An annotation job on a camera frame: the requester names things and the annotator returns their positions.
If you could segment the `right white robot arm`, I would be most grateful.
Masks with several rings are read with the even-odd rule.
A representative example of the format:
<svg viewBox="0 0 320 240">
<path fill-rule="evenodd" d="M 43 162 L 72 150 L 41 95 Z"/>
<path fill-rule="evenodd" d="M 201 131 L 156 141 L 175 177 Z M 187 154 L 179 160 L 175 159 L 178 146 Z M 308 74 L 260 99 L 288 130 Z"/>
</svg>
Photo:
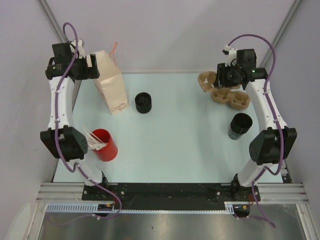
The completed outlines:
<svg viewBox="0 0 320 240">
<path fill-rule="evenodd" d="M 249 161 L 231 181 L 231 196 L 243 201 L 249 194 L 255 196 L 259 193 L 256 184 L 266 171 L 274 176 L 280 173 L 283 160 L 288 157 L 297 138 L 297 131 L 288 127 L 281 117 L 271 93 L 269 75 L 265 68 L 257 67 L 255 50 L 239 50 L 226 45 L 222 52 L 227 61 L 217 65 L 214 86 L 242 86 L 252 102 L 259 126 L 259 134 L 249 145 Z"/>
</svg>

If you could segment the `beige paper takeout bag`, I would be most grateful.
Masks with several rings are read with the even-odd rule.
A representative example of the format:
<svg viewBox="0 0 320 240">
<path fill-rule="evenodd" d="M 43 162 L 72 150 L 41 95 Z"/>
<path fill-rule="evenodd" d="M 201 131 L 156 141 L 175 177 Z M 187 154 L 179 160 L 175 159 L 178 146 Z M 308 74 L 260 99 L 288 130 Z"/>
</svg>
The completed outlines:
<svg viewBox="0 0 320 240">
<path fill-rule="evenodd" d="M 113 44 L 111 52 L 104 50 L 95 52 L 97 68 L 100 76 L 94 80 L 94 84 L 114 116 L 129 107 L 127 91 L 121 70 L 116 64 L 116 47 Z"/>
</svg>

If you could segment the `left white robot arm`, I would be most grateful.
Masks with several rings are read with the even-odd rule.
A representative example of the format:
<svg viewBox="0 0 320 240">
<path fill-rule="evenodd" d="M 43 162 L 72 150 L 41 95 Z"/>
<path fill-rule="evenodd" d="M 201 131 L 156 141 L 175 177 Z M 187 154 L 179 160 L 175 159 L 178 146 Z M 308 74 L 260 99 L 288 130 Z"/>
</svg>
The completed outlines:
<svg viewBox="0 0 320 240">
<path fill-rule="evenodd" d="M 53 44 L 52 50 L 54 56 L 45 70 L 51 94 L 50 119 L 47 130 L 40 133 L 40 139 L 69 172 L 82 175 L 83 201 L 105 201 L 111 193 L 108 180 L 85 158 L 88 142 L 73 122 L 75 83 L 99 77 L 96 56 L 90 54 L 86 57 L 81 39 Z"/>
</svg>

